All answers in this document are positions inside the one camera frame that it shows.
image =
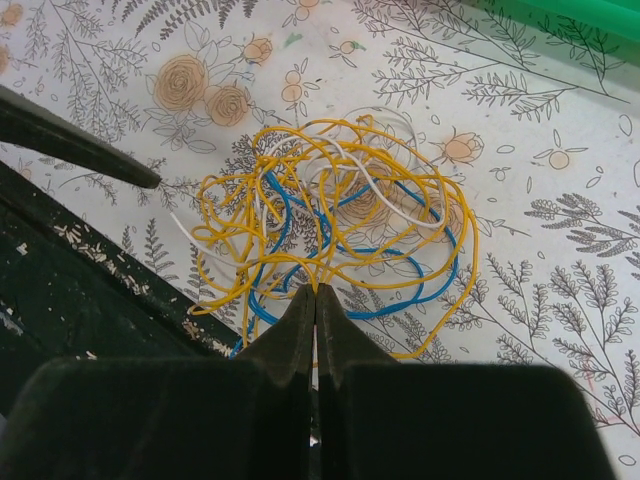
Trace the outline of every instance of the floral pattern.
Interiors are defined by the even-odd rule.
[[[198,301],[220,292],[201,281],[194,249],[168,213],[199,223],[200,180],[250,171],[258,130],[386,104],[415,132],[381,109],[372,111],[376,119],[462,185],[480,231],[480,278],[421,360],[565,370],[619,478],[635,479],[637,47],[551,13],[525,18],[525,8],[506,0],[0,0],[0,83],[130,152],[163,180],[144,190],[5,144],[0,159]],[[257,148],[281,138],[266,135]],[[214,203],[235,185],[225,188],[211,193]],[[410,201],[386,190],[394,202]],[[439,199],[431,200],[439,211]],[[376,201],[362,195],[340,222],[365,218]],[[452,204],[450,214],[459,233],[460,207]],[[348,240],[379,245],[403,222],[379,212]],[[429,234],[418,229],[402,247]],[[425,272],[450,249],[445,237],[436,240],[417,254]],[[295,210],[284,248],[311,253],[314,241],[313,222]],[[387,351],[414,349],[468,282],[471,249],[463,247],[446,295],[359,326]],[[215,262],[205,268],[225,278]],[[415,270],[394,262],[354,275],[380,282]],[[334,286],[352,310],[402,300],[401,292]],[[231,303],[218,317],[237,328],[241,311]]]

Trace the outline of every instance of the blue wire loop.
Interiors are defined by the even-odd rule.
[[[280,237],[278,238],[278,240],[276,241],[276,243],[274,244],[274,246],[271,248],[270,253],[275,253],[280,246],[282,245],[282,243],[284,242],[284,240],[287,237],[287,234],[289,233],[289,230],[291,229],[291,219],[293,217],[293,208],[291,206],[292,203],[295,203],[296,205],[300,205],[304,208],[307,208],[306,204],[298,199],[293,197],[292,195],[289,195],[287,192],[285,192],[284,188],[282,187],[282,185],[278,182],[277,177],[275,176],[275,174],[273,172],[267,172],[267,174],[265,175],[265,178],[267,179],[268,184],[271,186],[271,188],[273,188],[273,190],[276,191],[276,193],[280,196],[280,198],[282,198],[282,201],[284,203],[284,208],[285,208],[285,222],[284,225],[282,227],[282,230],[280,231]],[[403,185],[401,182],[399,181],[395,181],[395,184],[401,189],[403,190],[407,195],[409,195],[411,198],[413,198],[416,202],[418,202],[420,205],[422,205],[423,207],[426,206],[426,202],[424,199],[422,199],[421,197],[419,197],[417,194],[415,194],[414,192],[412,192],[411,190],[409,190],[405,185]],[[355,200],[356,198],[360,197],[361,195],[363,195],[364,193],[366,193],[371,187],[369,185],[363,187],[362,189],[358,190],[356,193],[354,193],[353,195],[345,198],[344,200],[341,200],[338,203],[338,206],[341,207],[342,205],[345,205],[349,202],[352,202],[353,200]],[[431,214],[435,217],[436,221],[440,221],[440,215],[433,209],[433,208],[429,208],[429,211],[431,212]],[[322,249],[324,250],[330,243],[330,235],[328,232],[331,232],[331,224],[329,222],[329,220],[327,219],[327,216],[324,215],[323,213],[319,212],[318,210],[314,209],[313,213],[318,217],[320,224],[322,226],[321,231],[322,231],[322,236],[323,236],[323,243],[322,243]],[[449,240],[451,241],[451,246],[452,248],[456,248],[456,238],[453,235],[453,232],[451,232],[451,229],[449,227],[445,227],[444,229],[445,234],[447,235],[447,237],[449,238]],[[336,246],[337,249],[341,252],[347,252],[347,249],[344,248],[341,245],[337,245]],[[373,253],[376,252],[378,249],[376,248],[354,248],[353,249],[355,252],[357,253]],[[386,249],[383,253],[386,254],[390,254],[390,255],[403,255],[403,252],[401,252],[400,250],[396,250],[393,248],[389,248]],[[318,251],[315,250],[313,252],[311,252],[307,258],[314,258],[316,255],[318,255]],[[408,261],[413,268],[415,268],[416,273],[418,275],[419,278],[424,278],[424,271],[422,270],[422,267],[420,266],[420,264],[412,257],[412,256],[408,256],[406,258],[406,261]],[[249,322],[249,334],[253,331],[253,326],[255,325],[255,322],[258,321],[258,319],[262,319],[265,322],[267,322],[270,325],[275,324],[278,321],[278,318],[273,316],[272,314],[270,314],[269,312],[267,312],[261,305],[260,302],[264,299],[264,295],[261,295],[260,300],[258,300],[256,298],[256,288],[260,285],[260,281],[262,279],[262,274],[264,272],[264,267],[265,265],[260,266],[260,270],[258,272],[258,276],[255,278],[253,285],[251,288],[251,290],[249,291],[249,307],[251,308],[251,310],[254,313],[254,317],[251,319],[251,321]],[[301,266],[300,265],[296,265],[294,268],[292,268],[284,277],[284,279],[282,280],[282,285],[280,287],[276,287],[273,289],[274,292],[282,292],[282,293],[288,293],[289,291],[289,282],[291,280],[291,278],[296,274],[296,272],[298,270],[300,270]],[[416,289],[416,292],[414,293],[413,297],[410,300],[405,300],[403,302],[398,302],[395,303],[393,305],[389,305],[388,307],[384,307],[381,308],[377,311],[374,312],[354,312],[354,311],[350,311],[347,310],[346,314],[347,317],[353,320],[371,320],[373,318],[379,317],[379,316],[384,316],[384,315],[391,315],[393,313],[399,312],[400,310],[404,310],[407,307],[410,307],[412,305],[418,305],[418,304],[422,304],[425,302],[430,302],[431,300],[434,300],[436,298],[438,298],[440,295],[442,295],[453,283],[454,278],[456,277],[456,274],[458,273],[458,268],[459,268],[459,264],[458,264],[458,256],[456,255],[454,261],[453,261],[453,265],[451,268],[451,274],[449,275],[449,278],[447,278],[447,281],[444,283],[444,285],[442,285],[435,293],[432,293],[431,295],[427,295],[424,297],[421,297],[422,292],[424,290],[424,283],[421,283],[420,285],[418,285],[418,288]],[[230,357],[234,357],[242,348],[242,340],[239,340],[238,343],[234,346],[233,350],[231,351]]]

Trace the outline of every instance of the yellow wire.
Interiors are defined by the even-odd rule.
[[[454,305],[445,313],[442,319],[433,327],[425,341],[413,352],[410,353],[392,353],[392,356],[400,359],[414,359],[422,355],[428,348],[429,344],[447,322],[451,315],[458,309],[465,298],[469,295],[471,288],[477,277],[478,269],[478,227],[472,210],[467,205],[466,199],[460,187],[450,180],[443,177],[429,161],[423,157],[418,151],[406,142],[400,140],[389,133],[375,128],[375,119],[373,115],[362,115],[356,120],[356,123],[350,123],[340,119],[319,119],[308,122],[301,128],[295,129],[290,127],[269,127],[260,131],[253,139],[253,151],[256,152],[256,163],[251,173],[229,175],[225,177],[216,177],[209,175],[202,181],[197,198],[200,201],[201,212],[204,217],[204,224],[193,229],[193,237],[203,242],[207,248],[211,249],[216,245],[225,245],[228,249],[232,265],[235,265],[235,279],[231,287],[225,287],[215,282],[213,278],[206,273],[204,267],[204,255],[200,253],[197,257],[197,268],[200,276],[207,285],[225,294],[224,297],[216,298],[211,301],[203,301],[192,308],[195,315],[204,315],[214,312],[221,306],[229,303],[241,296],[244,297],[243,321],[242,321],[242,342],[246,347],[249,343],[249,293],[253,289],[263,298],[272,299],[288,299],[294,295],[294,292],[275,294],[273,290],[282,282],[287,273],[296,265],[299,265],[311,283],[314,292],[317,292],[319,283],[328,283],[334,277],[343,279],[351,285],[373,289],[373,290],[392,290],[401,288],[415,287],[420,284],[436,280],[442,274],[451,269],[455,258],[462,249],[463,243],[467,237],[469,226],[473,232],[473,251],[472,251],[472,268],[469,283],[464,291],[455,302]],[[307,130],[312,126],[321,127],[320,133],[308,133]],[[342,129],[353,135],[351,140],[338,140],[337,135],[333,138],[333,142],[339,145],[345,156],[338,153],[332,153],[335,150],[334,143],[326,139],[318,139],[319,136],[326,135],[338,129],[342,133]],[[291,140],[283,145],[293,144],[292,147],[283,147],[282,156],[262,155],[259,152],[258,145],[260,141],[269,134],[285,134],[291,137]],[[417,161],[428,166],[432,174],[415,174],[408,167],[397,162],[391,153],[384,148],[377,148],[366,143],[367,136],[377,136],[384,138],[392,144],[396,144],[407,150],[410,155]],[[415,204],[413,210],[420,208],[421,212],[417,219],[421,222],[427,222],[430,218],[430,208],[433,198],[440,198],[441,225],[433,231],[429,236],[419,241],[410,250],[399,255],[389,255],[389,249],[402,250],[397,247],[398,242],[409,236],[419,234],[418,227],[414,223],[402,220],[407,223],[407,227],[395,235],[390,240],[385,241],[381,246],[371,246],[376,251],[371,254],[356,252],[356,248],[349,244],[348,237],[357,233],[359,229],[370,224],[372,219],[376,217],[381,210],[387,209],[388,206],[377,197],[373,190],[366,192],[364,195],[374,195],[375,202],[371,210],[366,212],[364,218],[346,225],[341,229],[341,221],[347,219],[348,215],[342,212],[344,207],[339,206],[342,198],[353,195],[362,189],[365,184],[359,184],[354,181],[361,174],[361,170],[341,170],[341,168],[356,167],[356,164],[350,160],[349,155],[359,159],[362,168],[365,168],[369,176],[377,181],[378,190],[391,201],[396,208],[402,210],[406,207],[404,200]],[[319,173],[319,178],[314,180],[317,186],[317,198],[314,200],[310,196],[310,192],[306,190],[305,184],[300,180],[299,172],[301,165],[312,165],[308,162],[323,160],[323,170]],[[271,215],[271,218],[277,225],[282,225],[284,221],[284,202],[279,195],[269,197],[263,188],[264,176],[272,172],[278,182],[287,190],[289,195],[298,197],[304,203],[309,215],[313,218],[316,230],[315,242],[312,249],[317,251],[314,258],[306,258],[291,252],[277,251],[267,253],[270,248],[269,242],[275,241],[279,237],[278,232],[270,232],[264,234],[262,214]],[[401,189],[395,182],[407,182],[415,185],[417,195],[424,199],[425,205],[422,206],[413,198],[401,192]],[[229,192],[225,199],[218,205],[211,200],[211,196],[207,192],[215,187],[221,186],[226,192]],[[455,218],[453,206],[459,208],[462,212],[462,218]],[[232,209],[232,214],[228,220],[221,218],[222,209]],[[322,248],[324,243],[323,225],[314,214],[314,210],[320,211],[327,219],[331,233],[329,244],[326,248]],[[344,272],[345,269],[354,269],[376,265],[383,262],[402,261],[409,258],[416,251],[427,247],[436,238],[442,238],[445,234],[445,227],[451,224],[451,221],[459,221],[461,230],[456,239],[456,246],[451,250],[447,260],[434,272],[421,278],[415,278],[403,282],[393,284],[373,284],[359,279],[353,278]],[[238,250],[233,243],[233,239],[244,238],[244,248]],[[338,262],[336,254],[338,245],[344,247],[345,252],[341,255],[351,257],[351,260]],[[262,267],[267,267],[266,274],[263,274],[258,285],[254,286],[256,279]],[[254,334],[257,336],[259,319],[256,319],[254,325]]]

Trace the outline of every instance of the worn black edge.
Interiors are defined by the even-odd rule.
[[[49,241],[75,250],[79,257],[111,280],[115,288],[135,297],[136,303],[178,338],[203,354],[228,357],[240,338],[211,316],[187,314],[193,302],[100,232],[0,161],[0,202],[17,212]],[[198,339],[188,325],[197,325]]]

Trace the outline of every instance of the green plastic container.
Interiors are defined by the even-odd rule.
[[[640,0],[521,0],[640,42]]]

